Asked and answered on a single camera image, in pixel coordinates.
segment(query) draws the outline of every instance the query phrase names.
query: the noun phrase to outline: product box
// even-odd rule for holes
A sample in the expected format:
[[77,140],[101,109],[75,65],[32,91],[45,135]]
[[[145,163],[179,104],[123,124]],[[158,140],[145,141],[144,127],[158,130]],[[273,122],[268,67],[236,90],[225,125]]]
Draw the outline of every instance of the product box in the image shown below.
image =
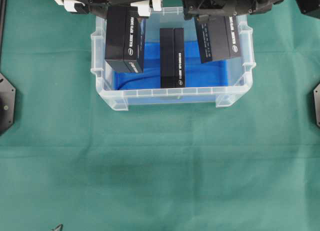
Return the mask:
[[146,20],[137,7],[108,8],[105,60],[117,73],[143,73]]
[[183,28],[160,29],[161,88],[184,88],[185,40]]
[[201,63],[241,57],[238,24],[235,16],[211,17],[200,23],[194,19]]

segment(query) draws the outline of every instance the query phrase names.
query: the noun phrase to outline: blue cloth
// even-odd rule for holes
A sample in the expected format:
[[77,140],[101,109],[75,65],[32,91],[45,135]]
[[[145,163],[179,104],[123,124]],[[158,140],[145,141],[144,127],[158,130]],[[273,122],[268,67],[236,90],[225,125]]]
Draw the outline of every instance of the blue cloth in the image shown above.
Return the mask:
[[[227,86],[226,61],[201,64],[198,43],[186,42],[185,47],[186,87]],[[117,90],[160,89],[160,44],[146,43],[143,73],[116,73]]]

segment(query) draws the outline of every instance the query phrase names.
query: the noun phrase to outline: black box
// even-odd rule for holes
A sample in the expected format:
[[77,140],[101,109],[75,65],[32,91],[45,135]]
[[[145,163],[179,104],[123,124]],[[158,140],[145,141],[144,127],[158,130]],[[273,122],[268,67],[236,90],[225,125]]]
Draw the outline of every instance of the black box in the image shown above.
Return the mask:
[[185,38],[183,28],[160,29],[161,88],[184,88]]
[[108,8],[105,60],[117,73],[143,73],[146,20],[137,7]]
[[302,14],[320,19],[320,0],[296,0]]
[[174,84],[176,88],[186,87],[185,33],[183,28],[174,29]]
[[194,19],[201,63],[241,57],[235,16],[211,17],[206,23]]

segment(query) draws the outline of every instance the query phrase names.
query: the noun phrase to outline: green cloth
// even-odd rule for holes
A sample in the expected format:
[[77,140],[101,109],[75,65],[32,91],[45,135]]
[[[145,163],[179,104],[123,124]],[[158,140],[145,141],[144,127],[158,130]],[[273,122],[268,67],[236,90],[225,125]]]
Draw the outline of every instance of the green cloth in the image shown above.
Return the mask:
[[[179,0],[164,0],[180,5]],[[253,15],[253,88],[232,107],[116,112],[90,73],[95,17],[8,0],[1,230],[318,231],[320,21],[294,0]]]

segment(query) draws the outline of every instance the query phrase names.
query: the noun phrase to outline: black mount bracket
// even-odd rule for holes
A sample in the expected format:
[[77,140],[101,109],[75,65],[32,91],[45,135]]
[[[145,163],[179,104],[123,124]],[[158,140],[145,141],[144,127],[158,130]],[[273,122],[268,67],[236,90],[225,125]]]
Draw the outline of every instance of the black mount bracket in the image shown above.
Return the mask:
[[0,73],[0,134],[14,123],[16,89]]
[[320,84],[313,90],[316,125],[320,128]]

